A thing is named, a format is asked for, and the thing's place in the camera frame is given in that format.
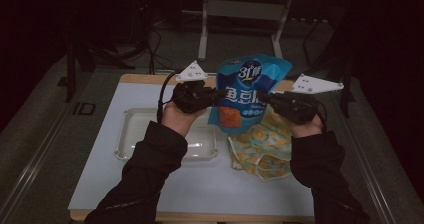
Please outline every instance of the yellow patterned cloth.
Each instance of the yellow patterned cloth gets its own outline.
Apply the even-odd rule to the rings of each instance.
[[[232,167],[264,180],[291,174],[291,131],[268,105],[260,124],[228,136]]]

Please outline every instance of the brand logo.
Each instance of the brand logo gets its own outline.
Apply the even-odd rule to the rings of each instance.
[[[238,77],[245,84],[251,85],[261,75],[262,66],[257,61],[248,61],[240,68]]]

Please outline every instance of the person's left hand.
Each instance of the person's left hand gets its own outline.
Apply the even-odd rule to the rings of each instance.
[[[169,102],[164,108],[161,124],[185,137],[190,130],[191,124],[205,112],[206,109],[192,114],[184,113],[178,109],[174,102]]]

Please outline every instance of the white triangular bracket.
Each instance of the white triangular bracket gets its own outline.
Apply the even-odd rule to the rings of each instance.
[[[208,78],[208,74],[200,68],[197,61],[192,62],[184,71],[177,75],[177,81],[200,81]]]
[[[291,92],[317,94],[321,92],[341,90],[343,87],[343,83],[330,82],[302,74],[293,84]]]

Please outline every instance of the black controller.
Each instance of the black controller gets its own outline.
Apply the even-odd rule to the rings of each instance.
[[[311,94],[258,92],[258,99],[270,104],[275,113],[296,124],[311,122],[318,114],[318,101]]]
[[[228,90],[216,90],[205,87],[204,81],[178,83],[172,95],[172,101],[185,113],[194,113],[215,103],[227,95]]]

